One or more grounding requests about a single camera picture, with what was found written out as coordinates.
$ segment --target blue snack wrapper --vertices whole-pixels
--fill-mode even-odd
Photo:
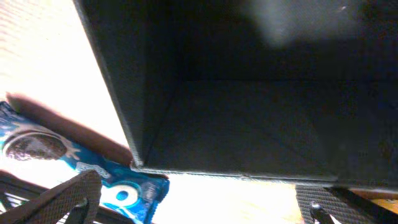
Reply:
[[[94,169],[103,184],[101,204],[137,224],[150,223],[158,203],[169,191],[167,179],[148,177],[109,161],[29,121],[6,102],[0,102],[0,150],[2,156],[18,161],[63,161],[77,174]]]

